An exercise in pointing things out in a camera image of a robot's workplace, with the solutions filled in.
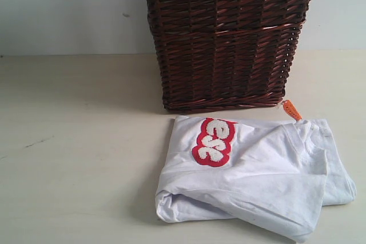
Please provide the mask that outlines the white t-shirt red lettering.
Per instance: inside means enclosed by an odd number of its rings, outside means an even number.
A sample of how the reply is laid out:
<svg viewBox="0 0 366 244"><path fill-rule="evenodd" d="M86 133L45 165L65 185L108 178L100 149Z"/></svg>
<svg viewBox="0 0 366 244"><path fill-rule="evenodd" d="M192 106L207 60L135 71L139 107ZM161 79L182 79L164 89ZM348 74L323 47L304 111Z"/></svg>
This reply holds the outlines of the white t-shirt red lettering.
<svg viewBox="0 0 366 244"><path fill-rule="evenodd" d="M356 194L325 119L180 115L155 206L167 223L237 218L303 243L324 206L348 204Z"/></svg>

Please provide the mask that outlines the brown wicker basket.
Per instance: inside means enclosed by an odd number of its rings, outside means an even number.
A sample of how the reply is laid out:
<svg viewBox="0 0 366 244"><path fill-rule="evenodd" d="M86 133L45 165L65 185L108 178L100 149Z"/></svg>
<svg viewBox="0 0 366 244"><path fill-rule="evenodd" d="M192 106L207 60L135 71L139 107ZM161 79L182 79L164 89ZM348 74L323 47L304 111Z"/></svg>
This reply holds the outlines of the brown wicker basket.
<svg viewBox="0 0 366 244"><path fill-rule="evenodd" d="M146 0L164 108L277 105L310 1Z"/></svg>

